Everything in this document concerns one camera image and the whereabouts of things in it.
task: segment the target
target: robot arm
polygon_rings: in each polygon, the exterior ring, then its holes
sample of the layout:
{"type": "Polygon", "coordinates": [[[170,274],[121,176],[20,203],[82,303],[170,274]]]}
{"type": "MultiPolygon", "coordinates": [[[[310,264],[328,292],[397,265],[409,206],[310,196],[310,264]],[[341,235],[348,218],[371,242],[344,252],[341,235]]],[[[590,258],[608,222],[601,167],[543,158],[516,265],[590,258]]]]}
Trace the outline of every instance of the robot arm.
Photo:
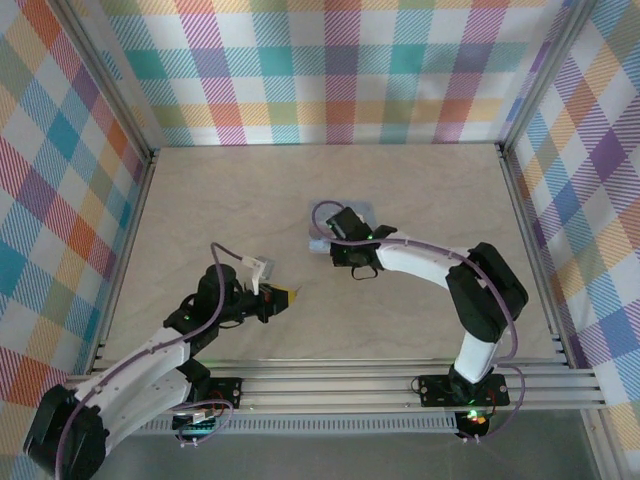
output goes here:
{"type": "MultiPolygon", "coordinates": [[[[267,323],[295,298],[294,292],[266,283],[260,284],[257,292],[244,289],[232,267],[221,265],[221,271],[225,297],[221,313],[210,327],[186,341],[179,340],[206,324],[218,306],[220,283],[215,267],[207,269],[197,293],[189,295],[165,320],[163,328],[139,349],[75,390],[56,385],[47,391],[27,434],[25,453],[53,475],[62,429],[93,392],[71,423],[62,453],[64,478],[88,479],[120,441],[146,422],[185,401],[211,399],[212,390],[219,390],[220,379],[211,379],[209,370],[193,357],[215,340],[221,324],[242,323],[251,316],[267,323]],[[171,341],[175,343],[153,348],[171,341]],[[152,353],[122,368],[147,350],[152,353]],[[111,381],[100,387],[105,376],[116,370],[111,381]]],[[[239,398],[225,400],[234,407],[239,405],[239,398]]]]}
{"type": "Polygon", "coordinates": [[[445,256],[411,245],[411,239],[393,227],[382,225],[372,231],[349,207],[331,217],[327,225],[341,241],[369,242],[355,246],[332,243],[330,252],[335,266],[405,272],[450,292],[466,333],[449,371],[449,386],[458,404],[474,400],[491,373],[498,342],[508,323],[489,288],[461,258],[473,262],[487,275],[513,320],[529,299],[495,247],[480,243],[471,249],[439,249],[457,254],[445,256]]]}

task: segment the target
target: floor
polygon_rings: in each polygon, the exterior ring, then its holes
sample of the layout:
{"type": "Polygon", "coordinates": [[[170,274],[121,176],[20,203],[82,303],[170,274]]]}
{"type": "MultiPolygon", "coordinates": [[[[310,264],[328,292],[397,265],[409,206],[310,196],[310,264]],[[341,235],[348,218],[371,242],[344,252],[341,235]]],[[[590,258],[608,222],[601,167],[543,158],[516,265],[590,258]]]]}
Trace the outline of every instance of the floor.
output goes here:
{"type": "Polygon", "coordinates": [[[180,449],[169,435],[132,436],[96,480],[596,480],[578,411],[520,412],[486,444],[451,434],[220,435],[180,449]]]}
{"type": "Polygon", "coordinates": [[[309,204],[325,198],[370,202],[378,223],[414,238],[494,244],[531,298],[518,356],[553,355],[494,147],[375,145],[163,149],[105,358],[139,346],[195,291],[213,240],[274,259],[270,281],[300,290],[268,325],[250,319],[222,332],[199,358],[455,357],[464,331],[448,292],[395,272],[356,282],[309,252],[309,204]]]}

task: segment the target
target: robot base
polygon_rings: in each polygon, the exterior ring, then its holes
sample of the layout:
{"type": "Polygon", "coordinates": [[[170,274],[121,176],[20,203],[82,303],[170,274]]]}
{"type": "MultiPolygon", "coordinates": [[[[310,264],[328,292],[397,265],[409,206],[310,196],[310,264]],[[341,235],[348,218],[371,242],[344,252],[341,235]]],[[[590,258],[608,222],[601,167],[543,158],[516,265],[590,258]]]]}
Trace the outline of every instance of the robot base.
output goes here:
{"type": "Polygon", "coordinates": [[[509,392],[504,375],[492,373],[477,385],[468,399],[462,400],[451,388],[449,375],[417,377],[420,404],[423,407],[504,407],[509,405],[509,392]]]}

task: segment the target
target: colorful plaid wall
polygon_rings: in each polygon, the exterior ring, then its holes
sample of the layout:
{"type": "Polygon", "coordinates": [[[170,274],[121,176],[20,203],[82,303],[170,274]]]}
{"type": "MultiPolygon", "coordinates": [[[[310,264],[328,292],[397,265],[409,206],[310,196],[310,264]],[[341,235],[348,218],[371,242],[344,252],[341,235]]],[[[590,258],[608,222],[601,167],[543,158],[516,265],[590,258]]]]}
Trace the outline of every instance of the colorful plaid wall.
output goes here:
{"type": "Polygon", "coordinates": [[[640,471],[640,1],[601,0],[516,149],[565,328],[640,471]]]}
{"type": "Polygon", "coordinates": [[[189,146],[496,140],[572,2],[74,3],[148,135],[189,146]]]}
{"type": "Polygon", "coordinates": [[[0,2],[0,479],[87,360],[142,162],[44,0],[0,2]]]}

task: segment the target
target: cable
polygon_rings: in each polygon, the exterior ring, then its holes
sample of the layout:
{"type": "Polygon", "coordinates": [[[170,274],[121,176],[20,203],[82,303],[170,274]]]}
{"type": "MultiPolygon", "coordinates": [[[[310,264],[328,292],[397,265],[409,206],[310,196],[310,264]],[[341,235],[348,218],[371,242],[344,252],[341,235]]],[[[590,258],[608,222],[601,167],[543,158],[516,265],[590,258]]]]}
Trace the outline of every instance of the cable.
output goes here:
{"type": "MultiPolygon", "coordinates": [[[[87,404],[89,400],[91,400],[91,398],[93,398],[94,395],[99,394],[102,391],[102,388],[104,388],[104,386],[107,385],[116,375],[118,375],[120,372],[122,372],[125,368],[129,367],[133,363],[137,362],[139,359],[147,355],[152,355],[157,350],[161,350],[163,348],[167,348],[177,343],[189,340],[190,338],[193,338],[199,335],[200,333],[202,333],[203,331],[207,330],[209,327],[211,327],[211,325],[214,324],[214,322],[220,315],[220,312],[222,311],[222,307],[224,305],[224,294],[225,294],[224,274],[222,273],[222,266],[220,264],[220,260],[218,259],[218,254],[216,253],[216,246],[219,246],[219,245],[216,244],[215,242],[211,244],[211,254],[213,255],[213,259],[215,261],[216,273],[218,274],[218,284],[220,285],[220,290],[219,290],[219,296],[218,296],[218,299],[219,299],[218,305],[216,306],[216,309],[213,312],[213,315],[211,316],[211,318],[204,325],[200,326],[199,328],[195,329],[192,332],[182,335],[181,337],[178,337],[174,340],[160,343],[158,345],[153,345],[147,350],[139,351],[138,353],[133,355],[131,358],[124,361],[121,365],[118,365],[117,367],[115,367],[107,375],[105,375],[105,377],[100,382],[98,382],[89,391],[89,393],[85,395],[85,397],[82,400],[78,402],[78,405],[76,405],[76,408],[74,408],[73,411],[71,412],[71,415],[69,415],[69,418],[67,419],[62,429],[62,433],[60,434],[60,441],[58,442],[58,449],[56,451],[56,462],[55,462],[56,480],[62,480],[62,461],[64,456],[63,455],[64,447],[65,447],[67,438],[69,436],[69,432],[71,431],[71,425],[73,424],[73,421],[76,419],[76,417],[78,416],[82,408],[87,404]]],[[[234,256],[234,257],[236,256],[236,254],[234,254],[230,250],[224,249],[224,251],[230,254],[231,256],[234,256]]]]}
{"type": "Polygon", "coordinates": [[[224,253],[226,253],[230,257],[233,257],[236,260],[242,261],[242,255],[238,255],[237,253],[232,252],[227,247],[225,247],[223,245],[220,245],[218,242],[213,242],[212,245],[215,245],[216,248],[219,248],[220,250],[222,250],[224,253]]]}
{"type": "Polygon", "coordinates": [[[515,323],[513,321],[513,317],[511,316],[511,312],[509,311],[509,307],[507,307],[507,304],[504,301],[504,298],[502,298],[502,295],[500,295],[500,292],[498,292],[498,289],[493,284],[491,279],[487,276],[486,273],[484,273],[482,271],[482,269],[478,265],[476,265],[474,262],[469,260],[467,257],[464,257],[463,255],[460,255],[457,252],[449,250],[448,248],[439,247],[439,246],[433,245],[431,243],[417,241],[417,240],[403,239],[403,238],[378,238],[378,239],[375,239],[375,240],[359,240],[359,241],[351,241],[350,242],[350,241],[339,240],[339,239],[336,239],[336,238],[327,237],[322,232],[322,229],[318,225],[318,220],[316,218],[318,209],[320,207],[324,206],[324,205],[335,205],[335,206],[338,206],[340,208],[344,208],[344,205],[342,205],[340,202],[336,202],[334,200],[323,200],[323,201],[317,203],[313,207],[313,210],[311,211],[311,223],[313,224],[313,226],[315,227],[315,229],[318,231],[318,233],[320,234],[320,236],[322,238],[324,238],[325,240],[328,240],[328,241],[330,241],[332,243],[335,243],[337,245],[344,245],[344,246],[347,246],[347,247],[357,247],[357,246],[372,245],[372,244],[409,245],[409,246],[412,246],[412,247],[423,248],[425,250],[429,250],[431,252],[435,252],[435,253],[438,253],[440,255],[444,255],[445,257],[455,258],[456,260],[460,260],[465,265],[468,265],[469,267],[471,267],[473,269],[473,271],[486,283],[487,287],[489,287],[489,290],[491,291],[491,294],[496,299],[496,302],[498,303],[498,306],[500,307],[500,310],[502,311],[502,314],[504,315],[505,319],[507,320],[507,324],[509,325],[509,331],[511,332],[511,339],[512,339],[511,351],[509,352],[508,355],[506,355],[504,357],[500,357],[500,358],[498,358],[496,360],[499,361],[499,362],[503,362],[503,361],[506,361],[506,360],[511,360],[512,358],[514,358],[516,356],[516,352],[518,351],[518,333],[516,332],[516,326],[515,326],[515,323]]]}
{"type": "MultiPolygon", "coordinates": [[[[231,417],[233,416],[233,411],[234,411],[233,403],[229,402],[228,400],[224,400],[224,399],[211,399],[211,400],[203,400],[201,402],[195,402],[195,403],[183,403],[183,404],[180,404],[180,405],[177,405],[177,406],[173,407],[172,410],[182,410],[184,408],[199,407],[201,405],[224,405],[225,407],[229,408],[229,415],[227,415],[227,418],[225,418],[224,422],[222,422],[222,424],[220,424],[220,426],[218,428],[216,428],[212,432],[206,434],[200,440],[197,440],[197,439],[194,438],[193,441],[190,443],[190,445],[193,445],[194,447],[197,447],[201,443],[206,442],[211,437],[213,437],[216,433],[218,433],[220,430],[222,430],[224,427],[226,427],[227,424],[229,423],[229,421],[231,420],[231,417]]],[[[190,425],[193,425],[193,424],[183,425],[178,429],[178,439],[180,440],[180,446],[181,447],[184,447],[185,445],[187,445],[187,441],[182,436],[182,432],[184,431],[185,428],[187,428],[190,425]]]]}
{"type": "Polygon", "coordinates": [[[498,365],[498,366],[500,368],[511,368],[512,370],[515,370],[516,373],[520,376],[520,396],[518,397],[518,401],[516,402],[515,406],[513,407],[513,410],[511,410],[511,412],[509,413],[509,416],[507,417],[507,419],[498,428],[496,428],[493,432],[490,432],[487,435],[485,435],[484,437],[482,437],[483,440],[487,440],[489,438],[492,438],[498,432],[501,432],[502,430],[507,428],[507,426],[515,418],[515,416],[518,413],[518,411],[522,408],[522,404],[524,403],[524,394],[525,394],[525,391],[527,389],[527,386],[526,386],[526,383],[525,383],[525,380],[524,380],[524,373],[522,373],[522,370],[520,370],[518,367],[516,367],[514,365],[498,365]]]}

